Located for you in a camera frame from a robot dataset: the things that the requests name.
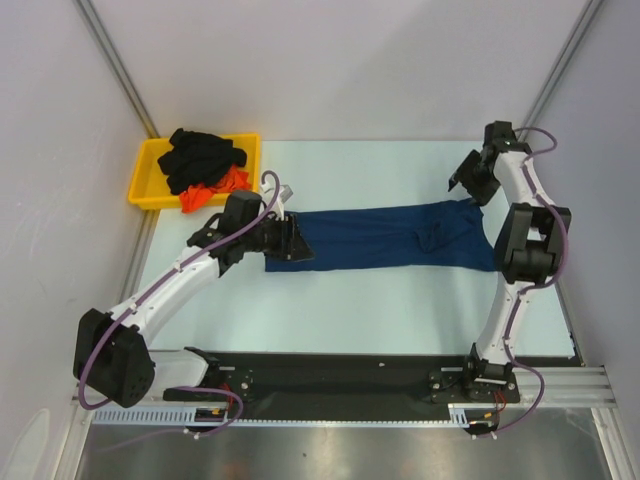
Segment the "blue t shirt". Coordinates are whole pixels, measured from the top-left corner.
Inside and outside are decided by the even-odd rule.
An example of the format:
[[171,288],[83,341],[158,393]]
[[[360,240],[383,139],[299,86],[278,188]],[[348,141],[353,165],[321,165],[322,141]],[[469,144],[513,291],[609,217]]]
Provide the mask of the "blue t shirt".
[[461,267],[494,272],[483,213],[469,199],[374,209],[298,212],[314,258],[267,258],[268,273],[362,270],[404,266]]

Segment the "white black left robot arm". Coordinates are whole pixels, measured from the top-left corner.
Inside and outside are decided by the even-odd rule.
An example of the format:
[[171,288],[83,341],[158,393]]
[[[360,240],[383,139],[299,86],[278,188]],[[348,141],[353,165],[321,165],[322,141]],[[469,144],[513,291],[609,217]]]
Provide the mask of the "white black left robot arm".
[[206,354],[193,348],[152,354],[154,338],[196,293],[219,280],[245,254],[289,262],[314,256],[293,213],[270,213],[235,233],[229,225],[222,215],[214,215],[159,278],[107,312],[91,309],[82,316],[73,374],[85,409],[96,407],[87,399],[87,388],[124,408],[177,387],[187,387],[202,400],[219,392],[221,376],[211,369]]

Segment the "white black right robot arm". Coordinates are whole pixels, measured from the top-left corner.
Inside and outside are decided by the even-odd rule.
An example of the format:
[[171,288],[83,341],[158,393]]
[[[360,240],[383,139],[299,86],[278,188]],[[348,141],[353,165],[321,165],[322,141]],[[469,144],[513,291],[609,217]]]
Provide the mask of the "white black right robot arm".
[[461,388],[484,401],[515,382],[513,347],[534,293],[557,282],[568,257],[571,211],[546,193],[525,147],[471,151],[449,180],[485,206],[502,190],[509,211],[494,245],[496,294],[487,322],[465,360]]

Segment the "orange t shirt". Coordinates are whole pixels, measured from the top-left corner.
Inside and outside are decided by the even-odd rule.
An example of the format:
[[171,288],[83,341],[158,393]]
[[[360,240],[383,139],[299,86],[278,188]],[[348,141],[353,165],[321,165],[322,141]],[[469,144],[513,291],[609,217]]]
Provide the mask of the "orange t shirt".
[[191,214],[207,206],[214,197],[230,194],[236,190],[249,190],[249,173],[232,166],[230,170],[213,185],[206,186],[204,183],[190,185],[178,197],[183,214]]

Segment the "black t shirt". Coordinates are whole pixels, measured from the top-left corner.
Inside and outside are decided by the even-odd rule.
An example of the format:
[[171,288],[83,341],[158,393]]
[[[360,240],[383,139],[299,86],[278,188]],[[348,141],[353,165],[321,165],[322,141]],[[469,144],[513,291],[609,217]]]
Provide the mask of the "black t shirt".
[[244,150],[235,147],[232,140],[214,134],[179,128],[169,143],[172,149],[157,163],[172,195],[192,186],[214,187],[232,167],[243,168],[247,163]]

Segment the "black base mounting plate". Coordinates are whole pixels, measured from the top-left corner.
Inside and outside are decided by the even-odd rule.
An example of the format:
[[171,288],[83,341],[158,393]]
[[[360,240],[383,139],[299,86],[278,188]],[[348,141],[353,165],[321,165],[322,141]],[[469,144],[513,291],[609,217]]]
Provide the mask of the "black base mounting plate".
[[442,420],[450,403],[468,408],[520,401],[514,378],[471,381],[464,356],[200,352],[197,392],[165,391],[166,401],[214,401],[215,389],[244,404],[245,420],[413,422]]

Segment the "yellow plastic bin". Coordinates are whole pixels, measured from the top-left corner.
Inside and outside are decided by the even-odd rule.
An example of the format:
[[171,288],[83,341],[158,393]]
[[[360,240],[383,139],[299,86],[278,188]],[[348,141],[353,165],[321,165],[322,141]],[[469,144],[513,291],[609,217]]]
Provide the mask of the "yellow plastic bin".
[[[248,173],[250,190],[258,192],[261,180],[262,139],[258,133],[223,135],[233,146],[247,154],[246,165],[241,171]],[[133,176],[128,191],[128,201],[142,210],[179,209],[178,196],[171,195],[166,182],[167,176],[161,172],[158,159],[169,152],[172,145],[168,137],[145,140],[139,149]]]

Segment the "aluminium frame rail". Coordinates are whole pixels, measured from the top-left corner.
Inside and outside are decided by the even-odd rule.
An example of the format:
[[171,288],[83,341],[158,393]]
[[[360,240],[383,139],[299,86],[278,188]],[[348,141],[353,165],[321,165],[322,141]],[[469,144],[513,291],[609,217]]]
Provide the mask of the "aluminium frame rail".
[[162,376],[131,374],[113,379],[91,376],[85,385],[84,396],[90,404],[107,401],[129,408],[146,397],[161,396],[169,387]]

